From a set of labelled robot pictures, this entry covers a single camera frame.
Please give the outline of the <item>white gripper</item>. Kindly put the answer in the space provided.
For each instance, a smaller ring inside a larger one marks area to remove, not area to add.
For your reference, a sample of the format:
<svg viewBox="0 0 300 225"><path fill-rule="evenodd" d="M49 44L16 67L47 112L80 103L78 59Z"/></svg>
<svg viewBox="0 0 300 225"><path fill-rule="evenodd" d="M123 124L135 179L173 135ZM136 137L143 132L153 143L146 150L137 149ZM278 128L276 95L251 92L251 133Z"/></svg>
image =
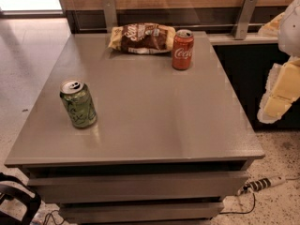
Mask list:
<svg viewBox="0 0 300 225"><path fill-rule="evenodd" d="M300 0L293 0L258 31L261 37L278 39L279 49L289 56L300 56ZM269 71L257 118L273 124L300 98L300 59L290 58L283 65L275 63Z"/></svg>

